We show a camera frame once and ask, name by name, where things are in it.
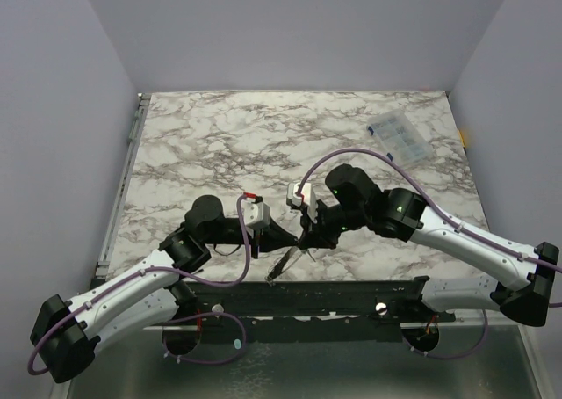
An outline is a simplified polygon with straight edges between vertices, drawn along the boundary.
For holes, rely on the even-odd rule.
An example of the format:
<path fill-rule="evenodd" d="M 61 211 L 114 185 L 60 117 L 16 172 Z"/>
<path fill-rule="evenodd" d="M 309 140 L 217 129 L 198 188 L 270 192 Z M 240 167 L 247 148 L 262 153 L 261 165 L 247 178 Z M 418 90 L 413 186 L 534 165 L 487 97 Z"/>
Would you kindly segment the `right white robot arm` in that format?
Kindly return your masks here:
<path fill-rule="evenodd" d="M 404 188 L 381 190 L 361 169 L 334 168 L 325 184 L 337 203 L 328 207 L 311 184 L 292 183 L 286 203 L 301 211 L 301 248 L 333 249 L 342 233 L 367 228 L 376 235 L 441 251 L 482 271 L 468 279 L 424 279 L 403 300 L 405 314 L 422 321 L 434 311 L 499 311 L 531 327 L 546 323 L 559 249 L 547 242 L 516 243 L 432 207 Z"/>

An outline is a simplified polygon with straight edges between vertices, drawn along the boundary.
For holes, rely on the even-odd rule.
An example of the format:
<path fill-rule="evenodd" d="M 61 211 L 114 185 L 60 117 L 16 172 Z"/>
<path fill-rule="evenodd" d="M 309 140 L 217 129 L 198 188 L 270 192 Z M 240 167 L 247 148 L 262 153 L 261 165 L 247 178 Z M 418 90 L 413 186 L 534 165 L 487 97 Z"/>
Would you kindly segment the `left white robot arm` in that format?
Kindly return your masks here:
<path fill-rule="evenodd" d="M 34 348 L 28 373 L 49 373 L 57 383 L 68 381 L 93 361 L 102 344 L 119 334 L 154 323 L 188 322 L 194 303 L 185 296 L 185 279 L 209 287 L 234 287 L 246 278 L 251 259 L 260 252 L 297 244 L 297 237 L 274 221 L 261 197 L 244 193 L 235 207 L 236 217 L 227 218 L 219 198 L 201 196 L 180 226 L 140 263 L 67 301 L 58 294 L 45 300 L 30 336 Z M 218 244 L 245 250 L 241 275 L 233 281 L 211 281 L 196 274 L 210 260 L 210 246 Z"/>

